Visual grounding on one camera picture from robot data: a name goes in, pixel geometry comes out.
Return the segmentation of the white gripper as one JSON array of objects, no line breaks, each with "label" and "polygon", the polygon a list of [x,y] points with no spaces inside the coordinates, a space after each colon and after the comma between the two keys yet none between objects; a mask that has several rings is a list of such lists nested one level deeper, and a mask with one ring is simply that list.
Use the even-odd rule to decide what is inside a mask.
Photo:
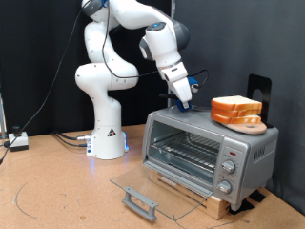
[{"label": "white gripper", "polygon": [[159,69],[161,78],[165,80],[171,91],[183,105],[192,105],[192,92],[187,78],[188,72],[182,62]]}]

